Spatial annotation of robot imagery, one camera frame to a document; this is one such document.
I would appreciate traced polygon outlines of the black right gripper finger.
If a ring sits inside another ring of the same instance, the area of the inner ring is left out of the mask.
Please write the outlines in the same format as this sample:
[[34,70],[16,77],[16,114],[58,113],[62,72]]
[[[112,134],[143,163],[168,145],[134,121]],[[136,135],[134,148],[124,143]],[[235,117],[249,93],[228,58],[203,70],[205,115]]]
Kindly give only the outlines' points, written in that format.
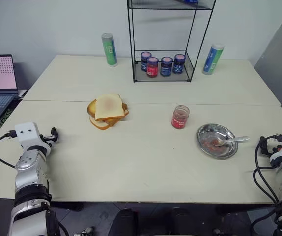
[[260,154],[267,155],[267,140],[264,136],[259,139]]

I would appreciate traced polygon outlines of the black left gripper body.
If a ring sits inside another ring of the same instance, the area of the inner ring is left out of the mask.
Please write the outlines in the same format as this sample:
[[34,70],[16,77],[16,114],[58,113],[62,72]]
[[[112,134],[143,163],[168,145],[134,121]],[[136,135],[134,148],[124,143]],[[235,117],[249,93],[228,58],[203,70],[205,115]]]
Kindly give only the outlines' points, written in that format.
[[53,136],[43,136],[40,134],[40,138],[43,142],[47,143],[50,147],[52,146]]

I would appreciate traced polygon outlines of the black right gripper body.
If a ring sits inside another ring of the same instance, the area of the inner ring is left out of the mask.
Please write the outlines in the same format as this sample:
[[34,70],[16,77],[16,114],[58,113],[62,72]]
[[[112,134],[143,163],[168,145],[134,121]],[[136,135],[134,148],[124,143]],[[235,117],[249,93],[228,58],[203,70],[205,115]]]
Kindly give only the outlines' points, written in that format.
[[281,143],[267,142],[267,154],[268,155],[272,155],[274,153],[279,152],[281,148],[282,148]]

